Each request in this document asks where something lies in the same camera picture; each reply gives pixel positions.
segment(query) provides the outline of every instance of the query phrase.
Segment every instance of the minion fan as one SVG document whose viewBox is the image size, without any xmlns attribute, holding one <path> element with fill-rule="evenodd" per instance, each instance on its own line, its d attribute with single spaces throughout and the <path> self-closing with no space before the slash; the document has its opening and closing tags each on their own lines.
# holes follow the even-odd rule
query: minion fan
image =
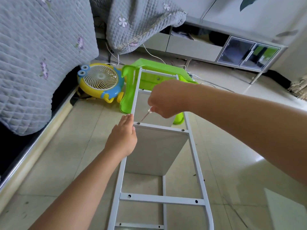
<svg viewBox="0 0 307 230">
<path fill-rule="evenodd" d="M 124 95 L 124 81 L 121 70 L 101 63 L 82 65 L 78 72 L 80 88 L 88 95 L 102 98 L 107 103 L 113 102 L 116 97 L 120 103 Z"/>
</svg>

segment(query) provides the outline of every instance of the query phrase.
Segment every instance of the cartoon eye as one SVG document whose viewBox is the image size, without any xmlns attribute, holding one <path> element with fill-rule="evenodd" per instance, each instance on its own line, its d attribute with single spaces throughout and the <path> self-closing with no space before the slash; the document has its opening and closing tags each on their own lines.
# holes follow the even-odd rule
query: cartoon eye
<svg viewBox="0 0 307 230">
<path fill-rule="evenodd" d="M 80 71 L 78 72 L 78 75 L 79 75 L 79 77 L 84 77 L 84 76 L 86 75 L 86 72 L 83 71 L 83 70 L 80 70 Z"/>
<path fill-rule="evenodd" d="M 81 69 L 82 69 L 82 70 L 88 70 L 89 68 L 90 68 L 90 67 L 89 67 L 88 65 L 82 65 L 82 66 L 81 66 Z"/>
</svg>

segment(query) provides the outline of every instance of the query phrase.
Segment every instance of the cartoon fan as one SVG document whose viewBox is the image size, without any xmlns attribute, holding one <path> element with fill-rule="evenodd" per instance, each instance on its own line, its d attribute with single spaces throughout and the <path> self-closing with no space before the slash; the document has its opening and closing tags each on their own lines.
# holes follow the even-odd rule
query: cartoon fan
<svg viewBox="0 0 307 230">
<path fill-rule="evenodd" d="M 120 70 L 101 63 L 82 65 L 78 72 L 80 88 L 88 95 L 102 98 L 107 103 L 113 102 L 115 97 L 120 103 L 124 95 L 124 81 Z"/>
</svg>

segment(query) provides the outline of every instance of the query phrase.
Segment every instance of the gray quilted sofa cover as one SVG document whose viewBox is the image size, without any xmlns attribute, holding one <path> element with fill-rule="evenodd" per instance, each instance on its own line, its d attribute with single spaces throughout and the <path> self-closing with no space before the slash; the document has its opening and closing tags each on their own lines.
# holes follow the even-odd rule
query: gray quilted sofa cover
<svg viewBox="0 0 307 230">
<path fill-rule="evenodd" d="M 134 51 L 167 26 L 180 26 L 186 13 L 171 0 L 90 0 L 94 15 L 107 23 L 114 52 Z"/>
<path fill-rule="evenodd" d="M 89 0 L 0 0 L 0 121 L 42 129 L 66 74 L 97 56 Z"/>
</svg>

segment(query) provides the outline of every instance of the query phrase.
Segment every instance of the person's left hand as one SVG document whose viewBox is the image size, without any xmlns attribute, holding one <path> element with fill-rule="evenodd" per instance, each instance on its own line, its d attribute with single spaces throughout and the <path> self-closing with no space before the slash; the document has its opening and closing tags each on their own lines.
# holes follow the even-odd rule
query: person's left hand
<svg viewBox="0 0 307 230">
<path fill-rule="evenodd" d="M 123 115 L 109 135 L 104 150 L 119 153 L 126 157 L 132 153 L 138 141 L 133 127 L 133 114 Z"/>
</svg>

